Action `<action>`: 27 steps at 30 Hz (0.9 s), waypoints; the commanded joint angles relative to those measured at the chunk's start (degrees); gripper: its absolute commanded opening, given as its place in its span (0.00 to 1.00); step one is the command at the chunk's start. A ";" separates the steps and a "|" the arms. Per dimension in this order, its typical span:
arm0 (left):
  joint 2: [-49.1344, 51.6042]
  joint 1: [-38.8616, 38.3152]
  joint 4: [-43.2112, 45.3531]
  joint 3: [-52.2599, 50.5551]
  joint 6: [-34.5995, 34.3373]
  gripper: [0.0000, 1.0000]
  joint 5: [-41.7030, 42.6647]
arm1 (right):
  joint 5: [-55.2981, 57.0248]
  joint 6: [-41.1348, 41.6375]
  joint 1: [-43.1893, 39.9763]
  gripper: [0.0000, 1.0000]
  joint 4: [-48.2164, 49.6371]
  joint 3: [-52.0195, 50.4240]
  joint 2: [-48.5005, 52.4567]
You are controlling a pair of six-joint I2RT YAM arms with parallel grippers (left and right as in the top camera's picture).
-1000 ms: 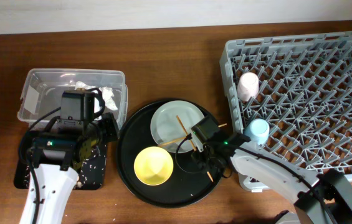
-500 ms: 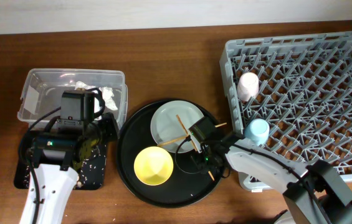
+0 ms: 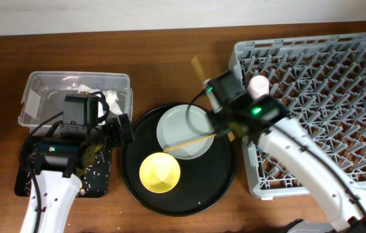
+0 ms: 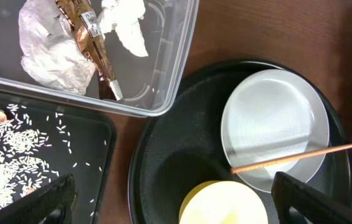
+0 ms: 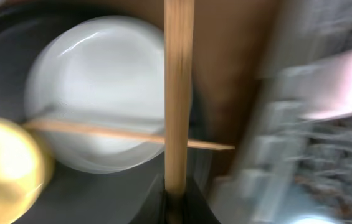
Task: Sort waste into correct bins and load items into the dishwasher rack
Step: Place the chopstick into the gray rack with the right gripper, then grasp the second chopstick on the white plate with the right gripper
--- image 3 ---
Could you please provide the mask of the grey round plate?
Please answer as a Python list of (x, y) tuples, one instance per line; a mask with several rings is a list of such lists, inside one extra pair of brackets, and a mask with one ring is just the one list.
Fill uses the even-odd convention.
[[(211, 135), (213, 130), (206, 111), (192, 105), (189, 122), (186, 119), (187, 104), (177, 105), (167, 110), (159, 119), (156, 129), (157, 141), (162, 149), (177, 146), (200, 137)], [(214, 138), (169, 151), (168, 154), (183, 160), (202, 156), (212, 145)]]

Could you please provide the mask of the white paper napkin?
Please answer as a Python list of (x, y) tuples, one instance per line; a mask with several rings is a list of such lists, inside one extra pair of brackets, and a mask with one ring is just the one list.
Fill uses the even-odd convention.
[(99, 89), (92, 89), (84, 84), (79, 85), (77, 93), (85, 94), (85, 93), (96, 93), (101, 92), (106, 97), (106, 102), (109, 105), (109, 112), (114, 115), (121, 115), (124, 111), (121, 109), (119, 97), (120, 94), (116, 91), (108, 90), (101, 91)]

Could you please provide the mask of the food scraps and rice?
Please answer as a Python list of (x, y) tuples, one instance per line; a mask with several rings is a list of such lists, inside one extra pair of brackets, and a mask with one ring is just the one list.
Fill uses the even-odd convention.
[[(111, 150), (100, 152), (92, 166), (88, 166), (79, 197), (99, 198), (106, 195), (109, 185), (109, 175), (111, 171)], [(20, 197), (30, 195), (30, 174), (19, 167), (14, 185), (14, 193)]]

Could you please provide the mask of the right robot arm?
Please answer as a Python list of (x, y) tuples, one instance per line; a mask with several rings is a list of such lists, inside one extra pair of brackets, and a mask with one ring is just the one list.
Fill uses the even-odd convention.
[(274, 156), (310, 192), (328, 218), (311, 224), (296, 219), (284, 232), (366, 232), (366, 189), (356, 184), (313, 141), (296, 118), (269, 94), (265, 76), (247, 87), (228, 70), (203, 83), (213, 107), (216, 135), (233, 132)]

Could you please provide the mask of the pink plastic cup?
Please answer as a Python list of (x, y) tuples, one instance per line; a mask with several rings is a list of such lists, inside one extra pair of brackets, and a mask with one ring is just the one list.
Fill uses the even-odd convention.
[(257, 100), (261, 96), (269, 95), (268, 79), (262, 75), (252, 77), (247, 86), (247, 91), (253, 100)]

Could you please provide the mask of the wooden chopstick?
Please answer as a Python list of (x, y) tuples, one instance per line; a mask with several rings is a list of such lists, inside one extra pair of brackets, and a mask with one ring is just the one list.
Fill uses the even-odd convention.
[(197, 56), (193, 57), (190, 62), (198, 79), (200, 80), (201, 83), (203, 83), (206, 80), (206, 77), (198, 57)]
[(214, 138), (215, 136), (216, 136), (216, 134), (212, 134), (212, 135), (207, 135), (207, 136), (204, 136), (204, 137), (200, 137), (198, 139), (195, 139), (195, 140), (192, 140), (192, 141), (189, 141), (189, 142), (186, 142), (186, 143), (177, 145), (177, 146), (173, 146), (173, 147), (166, 148), (166, 149), (163, 150), (163, 152), (168, 153), (169, 151), (173, 151), (173, 150), (182, 148), (184, 146), (189, 146), (191, 144), (195, 144), (195, 143), (200, 142), (200, 141), (203, 141), (203, 140), (207, 140), (207, 139), (210, 139), (210, 138)]

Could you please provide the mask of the yellow bowl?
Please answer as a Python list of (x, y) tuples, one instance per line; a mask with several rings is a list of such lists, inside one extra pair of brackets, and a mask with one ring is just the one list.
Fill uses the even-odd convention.
[(142, 185), (150, 192), (162, 194), (171, 191), (179, 182), (181, 169), (178, 161), (167, 153), (153, 153), (139, 168)]

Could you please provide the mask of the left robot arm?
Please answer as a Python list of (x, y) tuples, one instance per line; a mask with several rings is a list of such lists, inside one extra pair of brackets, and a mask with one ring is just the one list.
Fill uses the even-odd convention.
[(68, 94), (63, 111), (49, 120), (53, 124), (46, 134), (31, 132), (19, 154), (31, 183), (22, 232), (63, 232), (96, 156), (135, 139), (129, 116), (109, 117), (100, 91)]

